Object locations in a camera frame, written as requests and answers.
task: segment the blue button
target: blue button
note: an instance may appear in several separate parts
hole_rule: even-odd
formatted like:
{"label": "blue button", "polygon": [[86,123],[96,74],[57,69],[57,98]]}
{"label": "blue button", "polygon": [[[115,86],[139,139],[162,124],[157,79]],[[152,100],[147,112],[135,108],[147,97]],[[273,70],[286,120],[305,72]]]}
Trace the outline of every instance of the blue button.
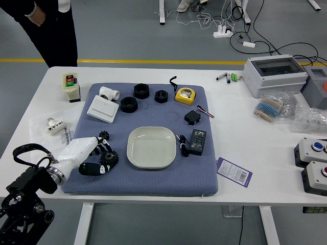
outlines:
{"label": "blue button", "polygon": [[315,142],[312,145],[312,149],[317,151],[317,152],[321,152],[322,149],[323,149],[323,145],[321,143],[319,143],[319,142]]}

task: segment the gear wheel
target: gear wheel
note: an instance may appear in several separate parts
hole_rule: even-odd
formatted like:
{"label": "gear wheel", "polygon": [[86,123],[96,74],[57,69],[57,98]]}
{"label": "gear wheel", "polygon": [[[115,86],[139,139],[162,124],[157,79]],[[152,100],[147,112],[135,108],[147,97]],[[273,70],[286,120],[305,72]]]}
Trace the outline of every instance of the gear wheel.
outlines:
{"label": "gear wheel", "polygon": [[101,164],[109,165],[110,169],[112,169],[118,163],[118,154],[115,151],[112,152],[104,152],[101,155]]}
{"label": "gear wheel", "polygon": [[109,133],[107,131],[101,131],[99,137],[104,138],[105,140],[109,140]]}

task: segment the robotic arm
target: robotic arm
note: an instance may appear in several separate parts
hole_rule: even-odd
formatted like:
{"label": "robotic arm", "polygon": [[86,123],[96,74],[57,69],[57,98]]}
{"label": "robotic arm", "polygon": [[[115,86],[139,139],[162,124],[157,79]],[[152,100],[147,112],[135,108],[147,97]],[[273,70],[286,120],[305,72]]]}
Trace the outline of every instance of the robotic arm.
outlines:
{"label": "robotic arm", "polygon": [[[36,191],[53,194],[57,185],[64,184],[73,169],[79,169],[83,175],[102,175],[113,168],[118,162],[118,155],[109,146],[109,135],[103,131],[103,137],[78,138],[70,142],[59,154],[58,158],[39,144],[26,144],[13,151],[14,160],[29,166],[29,168],[13,183],[7,186],[9,195],[1,205],[0,218],[7,215],[7,219],[0,228],[0,244],[33,245],[37,244],[44,232],[54,219],[54,212],[46,210],[44,203],[37,196]],[[84,163],[93,152],[100,154],[101,164]],[[37,164],[28,163],[18,156],[22,153],[41,150],[46,157]],[[41,162],[48,159],[46,167]]]}

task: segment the table leg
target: table leg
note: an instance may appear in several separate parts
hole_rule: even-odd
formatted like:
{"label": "table leg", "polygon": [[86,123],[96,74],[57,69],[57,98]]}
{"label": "table leg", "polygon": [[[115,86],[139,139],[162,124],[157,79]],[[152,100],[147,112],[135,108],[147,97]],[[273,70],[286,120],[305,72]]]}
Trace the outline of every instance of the table leg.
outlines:
{"label": "table leg", "polygon": [[268,245],[279,245],[274,218],[269,206],[259,206]]}
{"label": "table leg", "polygon": [[321,10],[321,8],[319,7],[319,5],[316,3],[315,0],[308,0],[308,1],[309,1],[309,3],[312,5],[312,7],[314,7],[314,9],[315,9],[316,11]]}
{"label": "table leg", "polygon": [[242,206],[222,206],[223,215],[225,218],[241,218],[242,217]]}
{"label": "table leg", "polygon": [[160,25],[165,24],[165,7],[164,7],[165,0],[159,0],[159,15],[160,15]]}
{"label": "table leg", "polygon": [[74,245],[86,245],[94,203],[83,203],[80,221],[76,232]]}
{"label": "table leg", "polygon": [[243,9],[243,18],[244,18],[244,21],[247,25],[251,24],[251,20],[249,18],[249,16],[247,15],[246,13],[246,6],[247,6],[247,2],[248,0],[235,0],[235,3],[237,6],[241,7]]}

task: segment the gray mat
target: gray mat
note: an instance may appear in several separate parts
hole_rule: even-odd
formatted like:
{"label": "gray mat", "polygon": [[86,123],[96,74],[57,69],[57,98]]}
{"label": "gray mat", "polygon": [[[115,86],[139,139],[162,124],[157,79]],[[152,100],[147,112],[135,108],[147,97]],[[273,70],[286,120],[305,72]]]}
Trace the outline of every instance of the gray mat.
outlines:
{"label": "gray mat", "polygon": [[[109,144],[118,153],[119,162],[102,176],[83,176],[73,170],[69,180],[62,186],[65,193],[105,193],[105,194],[147,194],[165,196],[209,196],[218,191],[216,161],[209,117],[201,114],[201,122],[188,125],[184,116],[197,105],[207,109],[204,89],[200,86],[179,85],[178,88],[189,87],[196,92],[192,106],[174,100],[174,88],[170,84],[149,84],[150,96],[144,100],[137,99],[138,110],[124,113],[119,108],[112,124],[86,114],[95,95],[102,86],[118,90],[120,100],[133,96],[131,83],[93,84],[76,127],[75,138],[98,136],[103,130],[110,135]],[[159,104],[154,100],[158,90],[168,92],[168,102]],[[189,155],[182,157],[179,142],[176,141],[176,157],[166,168],[142,169],[135,167],[127,158],[126,149],[129,134],[138,127],[159,126],[170,129],[174,134],[183,134],[188,141],[193,129],[207,131],[202,156]],[[100,156],[88,157],[86,162],[100,163]]]}

